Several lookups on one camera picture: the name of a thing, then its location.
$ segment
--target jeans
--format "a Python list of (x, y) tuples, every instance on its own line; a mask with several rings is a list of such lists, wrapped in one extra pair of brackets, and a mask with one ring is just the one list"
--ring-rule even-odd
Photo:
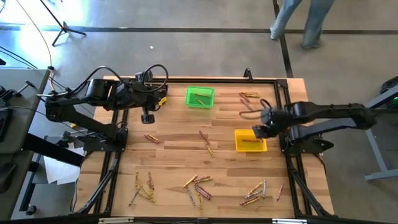
[[(322, 24), (335, 0), (311, 0), (304, 37), (301, 46), (304, 48), (319, 47)], [(278, 39), (284, 32), (287, 22), (302, 0), (284, 0), (280, 12), (271, 26), (271, 38)]]

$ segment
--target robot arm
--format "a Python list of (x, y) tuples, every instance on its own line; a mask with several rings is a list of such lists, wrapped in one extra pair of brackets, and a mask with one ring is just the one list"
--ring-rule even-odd
[(334, 122), (338, 126), (322, 126), (321, 129), (316, 127), (314, 131), (302, 131), (301, 135), (296, 136), (296, 139), (306, 139), (310, 136), (334, 131), (342, 128), (354, 129), (369, 129), (376, 122), (376, 113), (372, 109), (365, 106), (353, 103), (348, 105), (316, 105), (312, 102), (296, 102), (286, 105), (284, 110), (274, 110), (272, 108), (264, 108), (261, 113), (261, 122), (264, 125), (254, 126), (253, 131), (257, 138), (272, 138), (279, 133), (295, 129), (311, 128), (301, 126), (315, 119), (322, 118), (348, 118), (343, 119), (346, 125), (341, 122)]
[(168, 86), (144, 84), (141, 78), (146, 81), (152, 79), (150, 71), (148, 74), (147, 78), (144, 73), (140, 73), (135, 78), (121, 80), (90, 80), (82, 97), (77, 97), (73, 90), (61, 94), (51, 92), (51, 96), (45, 101), (46, 117), (54, 122), (75, 123), (105, 136), (107, 140), (115, 141), (119, 132), (115, 124), (102, 124), (80, 114), (74, 105), (88, 103), (91, 106), (102, 106), (107, 111), (142, 107), (141, 121), (144, 124), (154, 123), (154, 115), (149, 112), (159, 108), (159, 101), (167, 95)]

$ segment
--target floor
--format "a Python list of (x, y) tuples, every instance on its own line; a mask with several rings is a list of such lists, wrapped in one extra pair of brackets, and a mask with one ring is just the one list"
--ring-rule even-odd
[[(36, 23), (55, 25), (39, 2), (20, 0)], [(84, 27), (195, 27), (268, 29), (274, 14), (272, 0), (87, 0), (45, 1), (61, 20)], [(288, 29), (302, 29), (309, 0), (299, 6)], [(336, 0), (328, 15), (326, 30), (397, 30), (395, 0)], [(15, 0), (7, 0), (0, 13), (0, 25), (30, 24)], [(397, 35), (324, 34), (323, 46), (303, 50), (300, 34), (286, 34), (292, 74), (304, 78), (310, 101), (319, 104), (366, 103), (379, 94), (381, 84), (395, 77), (398, 64)], [(44, 32), (50, 44), (57, 32)], [(47, 49), (32, 26), (21, 30), (0, 30), (0, 45), (30, 60), (40, 68), (49, 65)], [(255, 77), (286, 77), (280, 42), (269, 34), (88, 32), (63, 35), (56, 47), (50, 46), (56, 80), (76, 86), (97, 66), (107, 65), (119, 74), (132, 75), (155, 63), (164, 64), (171, 75), (236, 76), (246, 67)], [(22, 64), (0, 54), (8, 66)], [(98, 72), (95, 77), (102, 77)], [(82, 113), (89, 114), (83, 108)], [(390, 125), (390, 118), (380, 123)], [(37, 115), (30, 132), (38, 136), (61, 134), (64, 126)], [(387, 166), (398, 168), (397, 144), (385, 126), (374, 128)], [(378, 172), (376, 159), (365, 132), (343, 130), (324, 135), (335, 143), (324, 153), (326, 173), (335, 213), (344, 218), (396, 222), (398, 178), (366, 182), (364, 174)], [(67, 214), (73, 185), (40, 185), (32, 204), (32, 217)], [(26, 218), (17, 210), (12, 218)]]

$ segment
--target wooden table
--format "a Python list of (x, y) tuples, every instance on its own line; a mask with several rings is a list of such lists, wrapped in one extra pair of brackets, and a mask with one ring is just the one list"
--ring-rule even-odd
[[(308, 100), (303, 79), (292, 78), (287, 81), (292, 102)], [(187, 86), (193, 85), (215, 89), (212, 109), (193, 109), (185, 104)], [(119, 166), (112, 216), (293, 217), (286, 163), (284, 155), (280, 153), (279, 140), (267, 139), (267, 152), (235, 151), (234, 130), (251, 129), (260, 123), (259, 120), (239, 117), (239, 111), (247, 110), (239, 100), (240, 91), (258, 92), (272, 105), (276, 104), (274, 89), (267, 84), (169, 83), (167, 103), (154, 113), (154, 124), (141, 123), (141, 108), (129, 110), (129, 137)], [(251, 100), (251, 105), (253, 108), (261, 108), (258, 100)], [(96, 109), (96, 120), (110, 123), (111, 118), (111, 111)], [(199, 130), (210, 140), (214, 158), (209, 156)], [(144, 137), (148, 133), (161, 143), (148, 141)], [(98, 185), (103, 157), (103, 152), (95, 152), (84, 162), (78, 181), (76, 210), (87, 201)], [(309, 189), (323, 207), (333, 213), (321, 162), (311, 154), (303, 154), (302, 157)], [(134, 205), (128, 207), (135, 191), (136, 171), (139, 172), (142, 184), (147, 182), (148, 171), (152, 173), (156, 203), (138, 196)], [(211, 201), (203, 199), (202, 215), (182, 188), (196, 174), (199, 177), (211, 175), (214, 178), (213, 181), (202, 184), (213, 195)], [(240, 206), (243, 196), (264, 179), (267, 180), (266, 198), (245, 207)], [(276, 202), (282, 183), (282, 196)], [(198, 202), (192, 185), (190, 189)], [(303, 210), (302, 193), (298, 186), (297, 190)], [(102, 207), (106, 203), (107, 193), (106, 189)]]

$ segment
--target yellow bin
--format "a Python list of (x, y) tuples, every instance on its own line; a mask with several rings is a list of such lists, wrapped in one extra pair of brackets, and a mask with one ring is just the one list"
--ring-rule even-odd
[(247, 140), (258, 140), (254, 131), (251, 129), (237, 129), (235, 130), (235, 147), (238, 152), (266, 152), (267, 143), (265, 139), (262, 142), (245, 142)]

